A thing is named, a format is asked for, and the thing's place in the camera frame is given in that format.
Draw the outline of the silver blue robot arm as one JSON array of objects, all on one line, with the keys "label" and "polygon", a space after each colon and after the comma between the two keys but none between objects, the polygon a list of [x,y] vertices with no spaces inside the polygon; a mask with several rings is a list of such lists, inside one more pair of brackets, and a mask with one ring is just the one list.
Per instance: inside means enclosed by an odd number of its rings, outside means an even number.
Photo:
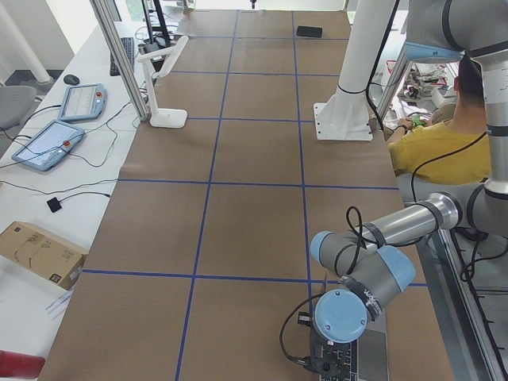
[{"label": "silver blue robot arm", "polygon": [[302,365],[326,379],[349,377],[347,351],[414,280],[401,247],[439,229],[507,234],[507,4],[504,1],[412,1],[406,58],[454,62],[467,56],[482,71],[491,174],[484,183],[450,186],[348,232],[318,233],[310,251],[335,275],[335,289],[316,296],[310,356]]}]

